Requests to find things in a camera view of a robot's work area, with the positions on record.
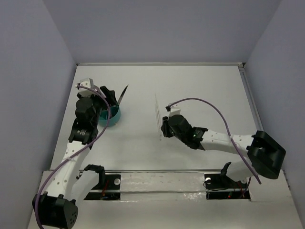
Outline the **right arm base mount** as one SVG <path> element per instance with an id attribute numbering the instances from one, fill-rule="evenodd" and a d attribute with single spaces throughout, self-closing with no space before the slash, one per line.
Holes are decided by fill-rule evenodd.
<path id="1" fill-rule="evenodd" d="M 249 181 L 233 181 L 227 176 L 228 162 L 220 173 L 204 175 L 203 186 L 207 200 L 247 199 L 250 200 Z"/>

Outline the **green handled knife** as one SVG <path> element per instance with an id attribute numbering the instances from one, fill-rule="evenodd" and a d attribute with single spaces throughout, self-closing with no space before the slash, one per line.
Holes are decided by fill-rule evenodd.
<path id="1" fill-rule="evenodd" d="M 127 91 L 128 86 L 129 86 L 129 85 L 127 85 L 127 86 L 123 89 L 123 91 L 122 91 L 122 93 L 121 93 L 121 95 L 120 95 L 120 97 L 119 97 L 119 99 L 118 99 L 118 101 L 117 101 L 118 105 L 121 104 L 122 99 L 123 99 L 123 97 L 124 97 L 124 95 L 125 95 L 125 93 L 126 93 L 126 91 Z"/>

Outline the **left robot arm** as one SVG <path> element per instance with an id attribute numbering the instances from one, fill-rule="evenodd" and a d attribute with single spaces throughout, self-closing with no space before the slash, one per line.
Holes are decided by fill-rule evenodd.
<path id="1" fill-rule="evenodd" d="M 67 147 L 61 163 L 50 173 L 34 196 L 32 204 L 39 228 L 46 226 L 71 229 L 76 222 L 79 206 L 91 189 L 105 184 L 105 169 L 87 165 L 82 174 L 81 165 L 102 136 L 98 122 L 102 111 L 108 112 L 116 105 L 115 92 L 106 86 L 76 84 L 78 101 Z"/>

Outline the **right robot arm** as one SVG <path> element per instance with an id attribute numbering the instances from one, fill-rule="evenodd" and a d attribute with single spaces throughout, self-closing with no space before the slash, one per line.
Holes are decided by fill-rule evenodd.
<path id="1" fill-rule="evenodd" d="M 264 131 L 254 135 L 222 134 L 191 126 L 180 114 L 163 117 L 161 131 L 164 137 L 175 137 L 194 150 L 237 154 L 241 161 L 227 162 L 219 175 L 224 187 L 254 175 L 278 179 L 286 155 L 285 149 Z"/>

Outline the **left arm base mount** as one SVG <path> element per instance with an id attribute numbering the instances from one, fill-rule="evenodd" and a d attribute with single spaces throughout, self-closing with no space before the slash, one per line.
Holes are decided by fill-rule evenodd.
<path id="1" fill-rule="evenodd" d="M 104 167 L 87 165 L 83 172 L 93 171 L 97 173 L 98 183 L 85 195 L 84 200 L 115 201 L 121 199 L 121 174 L 106 173 Z"/>

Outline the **teal utensil holder cup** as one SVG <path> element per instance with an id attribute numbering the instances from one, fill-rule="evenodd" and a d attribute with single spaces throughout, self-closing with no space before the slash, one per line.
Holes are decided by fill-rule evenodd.
<path id="1" fill-rule="evenodd" d="M 108 111 L 103 110 L 101 111 L 100 118 L 99 118 L 99 125 L 100 126 L 107 126 L 112 127 L 116 125 L 121 117 L 121 109 L 118 105 L 110 107 L 111 115 L 108 121 Z"/>

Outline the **clear chopstick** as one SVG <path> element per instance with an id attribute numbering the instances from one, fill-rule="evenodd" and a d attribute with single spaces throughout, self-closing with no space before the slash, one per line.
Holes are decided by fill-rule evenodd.
<path id="1" fill-rule="evenodd" d="M 156 109 L 156 119 L 157 119 L 159 139 L 161 141 L 162 140 L 162 131 L 161 131 L 162 123 L 161 123 L 161 115 L 160 115 L 160 111 L 159 111 L 159 105 L 158 105 L 157 101 L 156 101 L 156 104 L 155 104 L 155 109 Z"/>
<path id="2" fill-rule="evenodd" d="M 157 127 L 158 130 L 161 128 L 162 125 L 162 117 L 160 114 L 160 109 L 159 109 L 159 103 L 158 103 L 158 99 L 157 99 L 157 95 L 155 94 L 155 114 L 156 114 L 156 122 L 157 122 Z"/>

